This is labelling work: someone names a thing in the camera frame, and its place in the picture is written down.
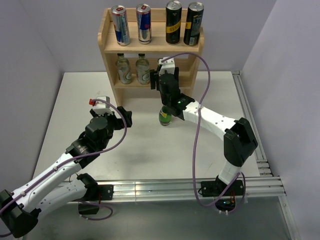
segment green bottle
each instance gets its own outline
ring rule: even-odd
[[[159,122],[162,126],[168,126],[171,123],[172,115],[168,113],[166,106],[163,106],[159,112]]]

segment yellow stripe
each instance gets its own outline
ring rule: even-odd
[[[166,33],[167,34],[171,34],[171,33],[175,32],[175,31],[177,31],[180,28],[180,26],[181,26],[181,19],[177,24],[175,24],[173,26],[167,26],[166,27]]]
[[[190,21],[187,21],[185,23],[185,29],[191,29],[191,22]]]

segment white wall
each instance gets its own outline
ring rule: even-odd
[[[277,0],[242,81],[304,240],[320,235],[320,1]]]
[[[64,72],[105,71],[97,34],[104,8],[141,0],[20,0]],[[191,0],[182,0],[184,8]],[[241,70],[276,0],[202,0],[204,58],[211,70]],[[166,1],[147,0],[153,8]]]
[[[62,75],[18,0],[0,1],[0,33],[0,191],[12,191],[32,179]]]

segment silver and blue can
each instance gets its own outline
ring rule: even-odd
[[[147,4],[136,6],[136,21],[138,23],[139,42],[148,44],[151,42],[151,8]]]
[[[116,5],[111,8],[111,13],[116,41],[121,46],[128,45],[130,43],[130,35],[126,8],[121,5]]]

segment wooden shelf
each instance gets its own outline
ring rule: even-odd
[[[180,88],[190,88],[189,72],[180,72],[179,74],[179,87]],[[137,76],[135,73],[132,74],[132,82],[129,84],[123,84],[120,82],[118,78],[114,81],[114,88],[116,89],[138,89],[138,88],[146,88],[150,89],[150,83],[146,85],[142,85],[138,82]]]
[[[182,9],[180,42],[175,45],[171,45],[166,42],[165,8],[151,9],[152,39],[149,44],[141,44],[139,42],[136,9],[127,8],[126,14],[130,33],[130,43],[128,45],[121,46],[117,43],[110,8],[106,8],[104,10],[98,33],[98,45],[106,72],[108,74],[110,85],[114,93],[114,98],[118,106],[120,106],[123,102],[124,89],[150,89],[150,84],[142,85],[137,80],[135,73],[138,54],[161,54],[162,57],[166,57],[176,53],[191,52],[201,55],[205,44],[203,27],[201,27],[200,29],[200,38],[198,45],[188,46],[184,43],[183,37],[185,34],[187,9]],[[128,58],[132,72],[132,82],[130,84],[122,84],[118,79],[116,68],[118,53],[137,54],[136,57]],[[150,63],[150,69],[156,69],[158,65],[157,58],[148,57],[147,59]],[[175,66],[179,67],[179,87],[185,94],[192,94],[199,63],[200,60],[194,55],[189,55],[188,58],[175,59]]]
[[[152,22],[152,39],[149,44],[141,44],[138,39],[137,23],[133,21],[128,22],[130,32],[130,43],[126,46],[121,46],[117,43],[115,28],[110,24],[108,35],[105,42],[105,53],[182,53],[192,52],[198,53],[200,46],[188,46],[184,43],[184,33],[186,23],[181,23],[180,42],[178,44],[169,44],[166,42],[166,23]]]

